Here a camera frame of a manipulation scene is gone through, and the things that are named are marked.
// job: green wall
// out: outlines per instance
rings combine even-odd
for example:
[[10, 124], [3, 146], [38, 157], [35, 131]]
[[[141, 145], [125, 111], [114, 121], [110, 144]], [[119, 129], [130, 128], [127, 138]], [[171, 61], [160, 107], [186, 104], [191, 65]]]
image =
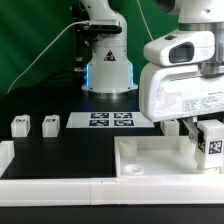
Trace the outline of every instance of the green wall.
[[[77, 0], [0, 1], [0, 97], [14, 79], [72, 22], [69, 7]], [[128, 22], [128, 58], [134, 64], [135, 82], [147, 63], [143, 47], [150, 38], [136, 0], [109, 0], [111, 8]], [[141, 0], [152, 31], [158, 38], [177, 28], [177, 18], [164, 14], [152, 0]], [[32, 86], [49, 74], [74, 66], [74, 41], [67, 32], [16, 85]]]

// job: cable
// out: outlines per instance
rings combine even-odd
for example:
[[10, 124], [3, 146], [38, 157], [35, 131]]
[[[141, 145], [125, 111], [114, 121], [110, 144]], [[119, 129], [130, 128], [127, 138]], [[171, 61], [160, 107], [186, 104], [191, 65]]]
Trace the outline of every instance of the cable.
[[151, 34], [150, 30], [149, 30], [149, 27], [148, 27], [147, 22], [145, 20], [144, 13], [142, 11], [142, 6], [141, 6], [141, 3], [140, 3], [140, 0], [137, 0], [137, 3], [138, 3], [138, 7], [139, 7], [139, 10], [140, 10], [141, 16], [142, 16], [142, 20], [143, 20], [143, 22], [145, 24], [145, 27], [146, 27], [146, 30], [147, 30], [147, 32], [149, 34], [149, 37], [151, 38], [151, 40], [153, 40], [152, 34]]
[[48, 49], [72, 26], [75, 26], [77, 24], [87, 24], [89, 21], [82, 21], [82, 22], [76, 22], [68, 25], [64, 30], [61, 31], [61, 33], [58, 34], [58, 36], [37, 56], [37, 58], [13, 81], [13, 83], [10, 85], [7, 93], [9, 93], [14, 86], [14, 84], [23, 77], [30, 69], [31, 67], [48, 51]]
[[75, 73], [74, 70], [64, 70], [64, 71], [58, 71], [55, 72], [49, 76], [47, 76], [44, 80], [40, 81], [39, 83], [37, 83], [35, 85], [35, 87], [41, 87], [44, 83], [46, 83], [47, 81], [53, 80], [53, 78], [55, 78], [56, 76], [62, 75], [62, 74], [68, 74], [68, 73]]

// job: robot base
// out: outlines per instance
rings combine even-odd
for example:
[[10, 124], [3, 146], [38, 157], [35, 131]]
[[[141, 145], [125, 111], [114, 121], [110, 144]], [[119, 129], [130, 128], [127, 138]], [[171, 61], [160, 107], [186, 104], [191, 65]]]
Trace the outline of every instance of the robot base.
[[125, 91], [125, 92], [111, 92], [111, 93], [104, 93], [104, 92], [94, 92], [85, 87], [82, 87], [82, 94], [87, 97], [101, 99], [101, 100], [118, 100], [124, 99], [128, 97], [134, 97], [138, 95], [138, 86], [135, 85], [132, 89]]

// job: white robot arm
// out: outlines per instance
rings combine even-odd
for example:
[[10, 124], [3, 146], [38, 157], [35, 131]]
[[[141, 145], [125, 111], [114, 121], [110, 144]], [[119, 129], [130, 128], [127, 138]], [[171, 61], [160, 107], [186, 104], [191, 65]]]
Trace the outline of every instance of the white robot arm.
[[151, 121], [224, 110], [224, 1], [155, 0], [179, 29], [144, 48], [140, 110]]
[[127, 59], [127, 22], [113, 11], [108, 0], [80, 0], [90, 17], [88, 29], [97, 32], [92, 60], [87, 65], [83, 93], [96, 98], [117, 99], [136, 92], [133, 66]]

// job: black table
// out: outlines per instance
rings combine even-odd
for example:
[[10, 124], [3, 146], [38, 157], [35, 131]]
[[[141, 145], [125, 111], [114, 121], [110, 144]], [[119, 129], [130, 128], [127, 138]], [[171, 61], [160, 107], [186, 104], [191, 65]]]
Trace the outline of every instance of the black table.
[[[134, 112], [138, 99], [89, 99], [71, 87], [20, 88], [0, 101], [0, 140], [11, 140], [16, 115], [29, 114], [27, 138], [13, 139], [16, 157], [2, 179], [114, 177], [114, 136], [160, 135], [159, 128], [65, 129], [71, 112]], [[58, 138], [42, 138], [46, 115], [61, 117]], [[224, 205], [110, 205], [0, 208], [7, 223], [223, 223]]]

